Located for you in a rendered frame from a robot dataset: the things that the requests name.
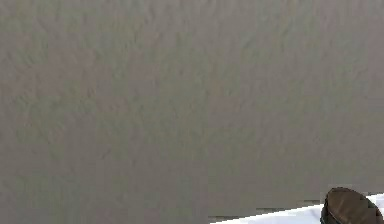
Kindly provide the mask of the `white furniture top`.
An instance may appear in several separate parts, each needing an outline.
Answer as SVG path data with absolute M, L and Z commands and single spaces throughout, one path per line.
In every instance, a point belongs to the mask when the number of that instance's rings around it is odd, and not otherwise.
M 384 193 L 366 197 L 379 208 L 384 216 Z M 324 203 L 211 224 L 321 224 L 320 216 L 323 205 Z

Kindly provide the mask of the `dark brown round object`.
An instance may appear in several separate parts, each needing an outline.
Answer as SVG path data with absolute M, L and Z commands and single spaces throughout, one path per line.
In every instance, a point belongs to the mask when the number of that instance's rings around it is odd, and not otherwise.
M 345 187 L 330 189 L 324 200 L 321 224 L 384 224 L 379 208 L 363 194 Z

